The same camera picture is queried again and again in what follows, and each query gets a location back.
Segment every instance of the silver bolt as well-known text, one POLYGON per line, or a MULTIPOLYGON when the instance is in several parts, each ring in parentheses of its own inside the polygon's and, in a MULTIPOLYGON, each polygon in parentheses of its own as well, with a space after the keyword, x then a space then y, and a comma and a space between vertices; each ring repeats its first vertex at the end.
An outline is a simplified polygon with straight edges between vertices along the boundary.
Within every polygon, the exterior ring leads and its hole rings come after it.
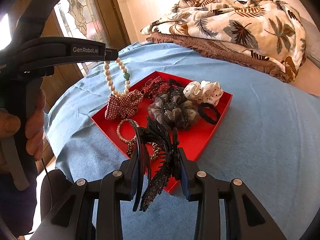
POLYGON ((198 177, 201 177, 201 178, 207 176, 207 174, 204 171, 198 171, 197 175, 198 175, 198 177))
POLYGON ((120 177, 122 175, 122 171, 116 170, 112 173, 112 175, 115 177, 120 177))
POLYGON ((84 179, 78 179, 77 180, 77 185, 78 186, 82 186, 82 185, 84 185, 85 184, 85 180, 84 179))
POLYGON ((237 186, 241 186, 242 185, 242 180, 240 179, 234 179, 233 180, 233 184, 237 185, 237 186))

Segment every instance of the red tray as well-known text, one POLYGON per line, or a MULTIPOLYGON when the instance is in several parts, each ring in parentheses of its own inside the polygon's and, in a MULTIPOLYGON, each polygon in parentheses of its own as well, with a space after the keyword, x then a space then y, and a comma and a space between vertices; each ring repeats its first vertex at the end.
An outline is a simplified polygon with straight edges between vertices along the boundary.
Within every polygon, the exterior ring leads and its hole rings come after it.
MULTIPOLYGON (((150 79, 154 79, 158 76, 161 76, 164 80, 168 81, 169 79, 174 79, 181 83, 183 86, 187 86, 192 80, 185 79, 182 77, 170 75, 163 72, 155 71, 140 80, 138 83, 130 87, 130 91, 135 89, 141 91, 145 83, 150 79)), ((183 147, 188 160, 196 161, 204 148, 210 142, 211 137, 215 134, 218 127, 220 126, 231 102, 232 94, 224 92, 222 97, 219 100, 217 109, 221 114, 221 117, 216 125, 207 123, 205 120, 201 119, 198 123, 193 125, 189 131, 179 130, 178 137, 180 141, 179 147, 183 147)), ((151 99, 144 98, 143 101, 139 104, 138 112, 132 117, 133 120, 137 121, 141 127, 147 126, 147 116, 148 116, 148 106, 153 103, 151 99)), ((101 110, 99 110, 93 117, 92 120, 100 128, 100 130, 113 142, 113 144, 126 156, 127 144, 121 141, 116 133, 117 126, 120 122, 120 119, 115 120, 106 120, 104 117, 107 105, 105 105, 101 110)), ((210 116, 214 117, 214 113, 211 109, 205 109, 205 112, 210 116)), ((129 122, 125 122, 120 129, 120 133, 124 138, 132 139, 134 136, 134 131, 131 128, 129 122)), ((152 147, 147 146, 149 152, 152 154, 152 147)), ((151 163, 152 168, 152 177, 156 174, 155 171, 159 170, 159 166, 162 164, 159 163, 159 159, 156 159, 151 163)), ((178 186, 179 182, 175 181, 174 178, 170 178, 168 186, 164 189, 170 194, 173 193, 175 188, 178 186)))

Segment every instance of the braided black hair tie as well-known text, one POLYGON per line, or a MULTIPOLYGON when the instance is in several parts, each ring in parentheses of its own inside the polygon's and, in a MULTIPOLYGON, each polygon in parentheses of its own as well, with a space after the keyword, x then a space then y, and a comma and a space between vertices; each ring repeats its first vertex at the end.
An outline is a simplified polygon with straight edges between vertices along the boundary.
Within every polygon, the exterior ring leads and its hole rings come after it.
POLYGON ((201 103, 198 106, 198 113, 199 115, 208 123, 210 124, 217 124, 217 122, 219 121, 221 114, 219 113, 219 111, 217 110, 217 108, 214 107, 214 105, 209 104, 209 103, 201 103), (209 107, 211 109, 213 109, 213 111, 215 111, 216 115, 217 115, 217 120, 213 120, 211 117, 209 117, 205 112, 204 112, 204 107, 209 107))

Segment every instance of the finger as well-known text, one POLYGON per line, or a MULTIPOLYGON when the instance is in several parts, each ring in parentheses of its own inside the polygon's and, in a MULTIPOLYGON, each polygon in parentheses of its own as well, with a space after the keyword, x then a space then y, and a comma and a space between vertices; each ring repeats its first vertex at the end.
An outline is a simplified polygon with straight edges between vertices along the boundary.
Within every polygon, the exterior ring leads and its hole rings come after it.
POLYGON ((42 158, 43 153, 43 143, 39 145, 39 148, 36 150, 36 153, 34 154, 34 158, 39 161, 42 158))
POLYGON ((0 112, 0 138, 14 135, 20 129, 20 119, 7 112, 0 112))
POLYGON ((36 109, 35 113, 26 122, 26 137, 31 139, 44 125, 44 113, 42 109, 36 109))
POLYGON ((39 91, 39 95, 37 98, 36 109, 44 109, 45 107, 45 93, 42 89, 39 91))
POLYGON ((43 129, 27 141, 26 150, 29 155, 34 155, 39 148, 40 144, 43 144, 42 141, 43 129))

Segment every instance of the leaf patterned blanket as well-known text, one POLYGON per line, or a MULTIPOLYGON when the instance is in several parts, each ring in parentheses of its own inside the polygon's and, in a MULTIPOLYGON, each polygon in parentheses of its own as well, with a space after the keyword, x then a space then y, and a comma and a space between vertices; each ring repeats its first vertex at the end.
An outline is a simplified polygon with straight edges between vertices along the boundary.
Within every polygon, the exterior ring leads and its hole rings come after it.
POLYGON ((141 33, 214 40, 233 53, 272 62, 285 82, 298 74, 306 46, 299 12, 280 0, 180 0, 141 33))

